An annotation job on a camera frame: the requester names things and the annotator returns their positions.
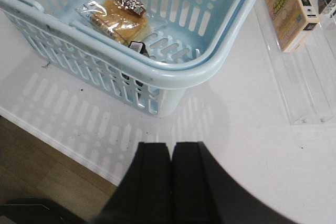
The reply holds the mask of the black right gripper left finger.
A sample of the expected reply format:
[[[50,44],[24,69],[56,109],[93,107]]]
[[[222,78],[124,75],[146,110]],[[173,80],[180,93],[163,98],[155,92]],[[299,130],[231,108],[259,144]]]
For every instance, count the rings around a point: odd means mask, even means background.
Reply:
[[[120,185],[97,223],[169,223],[170,154],[164,143],[138,144]]]

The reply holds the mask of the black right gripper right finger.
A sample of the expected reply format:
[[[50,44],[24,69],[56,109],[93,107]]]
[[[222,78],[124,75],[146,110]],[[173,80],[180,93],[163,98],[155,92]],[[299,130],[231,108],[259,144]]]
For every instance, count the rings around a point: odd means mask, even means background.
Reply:
[[[172,156],[174,223],[292,223],[250,194],[203,142],[178,142]]]

